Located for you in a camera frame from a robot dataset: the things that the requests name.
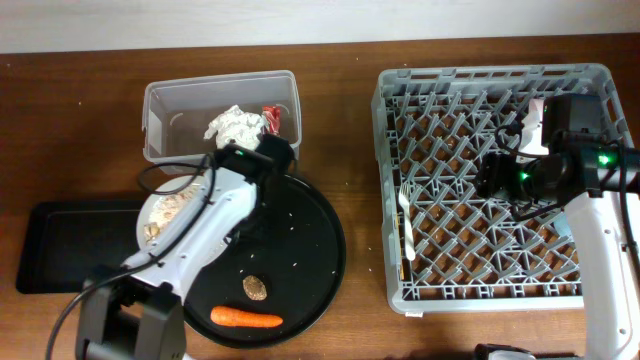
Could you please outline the wooden chopstick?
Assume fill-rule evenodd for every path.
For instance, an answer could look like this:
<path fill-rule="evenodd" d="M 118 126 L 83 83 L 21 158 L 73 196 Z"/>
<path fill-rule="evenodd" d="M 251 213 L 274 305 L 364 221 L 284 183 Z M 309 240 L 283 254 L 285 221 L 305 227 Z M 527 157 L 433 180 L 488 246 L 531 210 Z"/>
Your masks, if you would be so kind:
<path fill-rule="evenodd" d="M 401 214 L 396 214 L 395 215 L 395 230 L 396 233 L 398 235 L 398 240 L 396 241 L 396 243 L 398 244 L 398 257 L 399 257 L 399 262 L 398 262 L 398 267 L 399 267 L 399 280 L 400 281 L 404 281 L 404 265 L 403 265 L 403 233 L 402 233 L 402 219 L 400 217 Z"/>

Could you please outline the peanut shell scraps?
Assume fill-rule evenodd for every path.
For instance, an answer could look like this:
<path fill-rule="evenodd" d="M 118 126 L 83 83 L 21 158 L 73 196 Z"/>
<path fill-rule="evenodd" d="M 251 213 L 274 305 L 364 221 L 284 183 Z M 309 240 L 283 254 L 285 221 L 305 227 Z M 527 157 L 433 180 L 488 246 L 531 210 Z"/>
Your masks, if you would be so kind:
<path fill-rule="evenodd" d="M 156 222 L 145 224 L 143 230 L 146 243 L 153 241 L 161 232 L 161 229 Z"/>

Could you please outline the white tissue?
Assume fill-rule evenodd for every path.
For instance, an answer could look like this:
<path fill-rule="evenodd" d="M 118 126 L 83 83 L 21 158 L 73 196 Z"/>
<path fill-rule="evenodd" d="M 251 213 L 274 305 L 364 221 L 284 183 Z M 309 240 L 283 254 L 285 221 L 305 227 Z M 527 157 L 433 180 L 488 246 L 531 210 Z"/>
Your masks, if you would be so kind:
<path fill-rule="evenodd" d="M 267 125 L 263 115 L 244 112 L 238 105 L 233 105 L 217 117 L 224 120 L 219 142 L 214 139 L 218 149 L 228 144 L 235 144 L 245 149 L 255 150 L 260 144 Z"/>
<path fill-rule="evenodd" d="M 208 124 L 208 128 L 204 133 L 203 139 L 204 140 L 215 139 L 217 142 L 219 142 L 219 137 L 221 135 L 221 131 L 223 129 L 223 125 L 224 125 L 224 120 L 222 118 L 217 117 L 217 118 L 213 119 Z"/>

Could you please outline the pink bowl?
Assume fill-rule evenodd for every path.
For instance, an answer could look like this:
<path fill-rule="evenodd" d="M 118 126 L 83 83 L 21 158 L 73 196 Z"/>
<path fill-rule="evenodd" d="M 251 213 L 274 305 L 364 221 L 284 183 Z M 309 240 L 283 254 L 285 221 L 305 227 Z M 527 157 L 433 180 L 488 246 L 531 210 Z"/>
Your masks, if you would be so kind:
<path fill-rule="evenodd" d="M 528 114 L 522 120 L 522 139 L 518 147 L 521 153 L 548 155 L 549 150 L 542 145 L 543 99 L 529 101 Z"/>

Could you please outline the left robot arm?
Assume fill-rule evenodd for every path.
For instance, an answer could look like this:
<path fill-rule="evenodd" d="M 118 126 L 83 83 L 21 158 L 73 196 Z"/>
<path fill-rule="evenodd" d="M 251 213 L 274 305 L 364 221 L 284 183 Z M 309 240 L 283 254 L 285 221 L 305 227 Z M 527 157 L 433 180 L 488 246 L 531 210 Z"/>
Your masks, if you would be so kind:
<path fill-rule="evenodd" d="M 155 244 L 118 270 L 87 278 L 76 302 L 78 359 L 183 359 L 184 303 L 203 267 L 259 204 L 270 178 L 294 159 L 289 143 L 266 135 L 255 150 L 227 145 L 204 157 L 204 184 Z"/>

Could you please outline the red snack wrapper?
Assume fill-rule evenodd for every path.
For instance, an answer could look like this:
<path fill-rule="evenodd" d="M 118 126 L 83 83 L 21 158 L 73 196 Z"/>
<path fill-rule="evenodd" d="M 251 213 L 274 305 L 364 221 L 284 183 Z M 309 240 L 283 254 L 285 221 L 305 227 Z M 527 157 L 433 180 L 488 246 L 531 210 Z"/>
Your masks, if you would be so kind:
<path fill-rule="evenodd" d="M 266 129 L 270 134 L 279 136 L 281 126 L 281 109 L 279 106 L 263 106 L 262 115 L 266 119 Z"/>

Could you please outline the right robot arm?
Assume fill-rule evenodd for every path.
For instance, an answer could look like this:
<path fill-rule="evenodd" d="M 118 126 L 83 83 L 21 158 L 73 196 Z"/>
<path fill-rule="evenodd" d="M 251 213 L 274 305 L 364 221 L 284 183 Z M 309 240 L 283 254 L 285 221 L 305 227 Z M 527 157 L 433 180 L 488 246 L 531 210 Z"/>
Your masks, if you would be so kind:
<path fill-rule="evenodd" d="M 509 202 L 525 222 L 563 211 L 579 256 L 589 359 L 639 356 L 639 152 L 606 124 L 596 95 L 534 99 L 525 118 L 499 126 L 477 194 Z"/>

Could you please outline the white plastic fork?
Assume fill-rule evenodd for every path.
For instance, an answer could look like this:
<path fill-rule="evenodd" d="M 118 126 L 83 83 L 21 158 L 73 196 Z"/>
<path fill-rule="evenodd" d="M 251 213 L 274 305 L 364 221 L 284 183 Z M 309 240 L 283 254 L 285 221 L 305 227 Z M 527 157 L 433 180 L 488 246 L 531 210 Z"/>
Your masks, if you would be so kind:
<path fill-rule="evenodd" d="M 402 208 L 403 213 L 403 227 L 404 227 L 404 250 L 406 258 L 409 261 L 414 261 L 416 258 L 416 251 L 414 245 L 413 228 L 410 220 L 410 185 L 408 182 L 403 182 L 399 188 L 398 203 Z"/>

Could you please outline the grey plate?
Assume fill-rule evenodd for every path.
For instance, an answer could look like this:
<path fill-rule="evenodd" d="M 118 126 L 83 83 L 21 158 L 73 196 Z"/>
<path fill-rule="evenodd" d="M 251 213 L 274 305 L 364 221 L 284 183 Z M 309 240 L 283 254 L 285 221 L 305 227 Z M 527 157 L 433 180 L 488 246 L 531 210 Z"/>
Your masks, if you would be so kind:
<path fill-rule="evenodd" d="M 143 204 L 136 223 L 140 251 L 168 262 L 200 268 L 226 252 L 231 230 L 253 208 L 255 186 L 236 173 L 221 169 L 219 181 L 208 176 L 189 183 L 180 176 L 161 185 L 158 195 Z"/>

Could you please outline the orange carrot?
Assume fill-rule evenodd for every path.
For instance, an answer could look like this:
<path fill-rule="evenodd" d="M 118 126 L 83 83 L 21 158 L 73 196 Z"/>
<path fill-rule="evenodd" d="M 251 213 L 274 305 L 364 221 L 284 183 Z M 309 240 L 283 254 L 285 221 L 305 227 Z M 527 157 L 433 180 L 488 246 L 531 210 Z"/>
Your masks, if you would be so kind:
<path fill-rule="evenodd" d="M 275 328 L 284 320 L 276 315 L 247 312 L 227 306 L 216 306 L 210 314 L 214 324 L 226 327 Z"/>

